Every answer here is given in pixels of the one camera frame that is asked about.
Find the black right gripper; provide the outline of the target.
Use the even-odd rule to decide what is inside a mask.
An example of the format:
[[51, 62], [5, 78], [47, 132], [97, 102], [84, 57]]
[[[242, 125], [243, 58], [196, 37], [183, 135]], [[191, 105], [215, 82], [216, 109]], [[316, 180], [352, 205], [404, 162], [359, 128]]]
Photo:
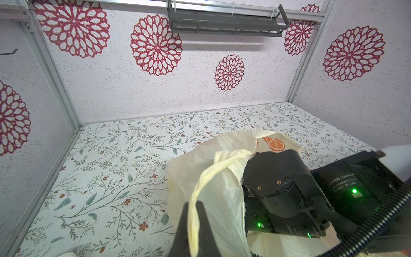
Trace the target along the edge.
[[243, 174], [245, 231], [308, 238], [326, 235], [334, 225], [342, 236], [356, 224], [329, 203], [299, 153], [256, 153]]

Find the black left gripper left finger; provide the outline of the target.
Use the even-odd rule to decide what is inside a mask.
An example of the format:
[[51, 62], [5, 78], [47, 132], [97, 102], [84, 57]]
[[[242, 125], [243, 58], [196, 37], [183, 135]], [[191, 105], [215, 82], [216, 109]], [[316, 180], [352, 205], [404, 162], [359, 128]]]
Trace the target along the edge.
[[176, 235], [168, 257], [190, 257], [187, 234], [188, 202], [184, 204]]

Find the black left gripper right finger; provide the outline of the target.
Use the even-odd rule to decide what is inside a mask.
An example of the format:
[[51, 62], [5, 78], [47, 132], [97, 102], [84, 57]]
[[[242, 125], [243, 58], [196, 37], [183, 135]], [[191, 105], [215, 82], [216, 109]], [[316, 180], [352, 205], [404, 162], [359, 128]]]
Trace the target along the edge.
[[221, 257], [204, 204], [197, 201], [196, 208], [200, 221], [198, 257]]

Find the cream plastic bag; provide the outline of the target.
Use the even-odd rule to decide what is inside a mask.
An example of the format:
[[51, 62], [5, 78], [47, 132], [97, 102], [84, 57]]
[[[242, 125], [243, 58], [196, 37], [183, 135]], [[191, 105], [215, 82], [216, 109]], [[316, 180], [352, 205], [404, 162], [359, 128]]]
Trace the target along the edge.
[[200, 221], [197, 201], [204, 204], [209, 223], [222, 257], [250, 257], [253, 253], [268, 257], [314, 257], [330, 248], [335, 238], [275, 236], [257, 232], [250, 238], [245, 232], [245, 200], [241, 180], [256, 153], [280, 153], [304, 147], [290, 137], [268, 130], [228, 132], [204, 142], [167, 164], [170, 222], [179, 224], [188, 202], [187, 234], [189, 252], [199, 252]]

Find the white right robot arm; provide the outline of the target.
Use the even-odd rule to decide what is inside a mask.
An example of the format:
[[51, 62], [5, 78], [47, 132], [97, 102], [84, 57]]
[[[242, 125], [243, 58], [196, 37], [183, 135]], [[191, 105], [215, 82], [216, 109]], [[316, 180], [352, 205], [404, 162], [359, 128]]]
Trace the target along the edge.
[[363, 151], [309, 171], [299, 153], [257, 153], [245, 168], [246, 232], [340, 243], [327, 257], [402, 251], [411, 246], [411, 163], [406, 146]]

